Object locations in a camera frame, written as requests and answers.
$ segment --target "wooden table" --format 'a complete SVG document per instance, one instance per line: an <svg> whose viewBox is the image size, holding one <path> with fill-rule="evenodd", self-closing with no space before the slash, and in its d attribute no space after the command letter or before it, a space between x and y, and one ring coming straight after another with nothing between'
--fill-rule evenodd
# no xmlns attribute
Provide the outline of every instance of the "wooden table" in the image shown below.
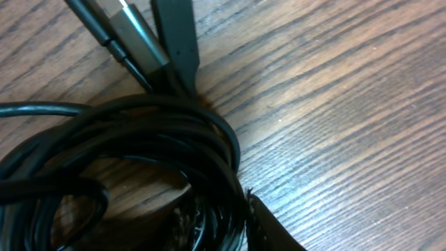
<svg viewBox="0 0 446 251"><path fill-rule="evenodd" d="M147 2L137 4L151 19ZM243 186L300 243L446 250L445 0L194 8L199 92L239 136ZM2 102L95 105L142 92L60 0L0 2L0 79ZM62 120L1 119L0 155ZM85 175L111 192L96 250L140 243L183 191L173 174L117 160Z"/></svg>

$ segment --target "black wire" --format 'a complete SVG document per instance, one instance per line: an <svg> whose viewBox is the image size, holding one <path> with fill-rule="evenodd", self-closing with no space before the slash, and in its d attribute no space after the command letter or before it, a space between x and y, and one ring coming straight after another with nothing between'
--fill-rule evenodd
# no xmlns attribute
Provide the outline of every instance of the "black wire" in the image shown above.
<svg viewBox="0 0 446 251"><path fill-rule="evenodd" d="M144 115L128 112L147 108ZM59 102L0 104L0 117L65 115L72 119L40 132L0 162L1 250L53 250L51 226L65 195L84 195L95 211L62 250L90 231L107 208L97 181L79 175L97 158L119 157L178 170L196 196L204 197L206 234L196 250L237 250L245 198L236 177L240 147L229 124L195 101L175 96L133 95L96 107Z"/></svg>

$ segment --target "usb connector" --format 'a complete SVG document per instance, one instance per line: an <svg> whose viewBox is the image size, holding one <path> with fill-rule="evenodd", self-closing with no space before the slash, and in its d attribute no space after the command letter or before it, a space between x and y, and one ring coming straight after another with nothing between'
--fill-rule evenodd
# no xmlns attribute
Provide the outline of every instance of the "usb connector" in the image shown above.
<svg viewBox="0 0 446 251"><path fill-rule="evenodd" d="M125 0L98 0L98 3L145 76L169 63L169 57L134 4Z"/></svg>

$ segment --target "brown wood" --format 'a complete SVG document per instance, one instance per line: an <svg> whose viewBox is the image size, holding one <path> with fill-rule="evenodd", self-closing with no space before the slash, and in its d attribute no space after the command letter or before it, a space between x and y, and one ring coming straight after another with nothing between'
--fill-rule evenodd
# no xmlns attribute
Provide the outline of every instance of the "brown wood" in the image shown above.
<svg viewBox="0 0 446 251"><path fill-rule="evenodd" d="M446 250L446 1L194 8L199 91L238 133L243 186L296 239L308 250ZM2 102L142 92L60 0L0 2L0 79ZM1 119L0 155L60 121ZM134 163L86 175L111 192L92 237L104 250L144 240L152 212L182 192L171 174Z"/></svg>

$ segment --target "wooden surface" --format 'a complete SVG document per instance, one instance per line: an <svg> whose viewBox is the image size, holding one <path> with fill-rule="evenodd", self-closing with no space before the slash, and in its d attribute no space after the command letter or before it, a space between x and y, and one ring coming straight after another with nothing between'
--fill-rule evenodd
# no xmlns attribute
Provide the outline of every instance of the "wooden surface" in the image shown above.
<svg viewBox="0 0 446 251"><path fill-rule="evenodd" d="M243 186L296 239L308 250L446 250L445 0L194 8L199 91L239 136ZM141 92L61 0L0 2L0 79L0 101ZM0 155L61 120L0 120ZM111 192L92 237L109 250L144 239L153 211L182 191L172 174L116 160L86 175Z"/></svg>

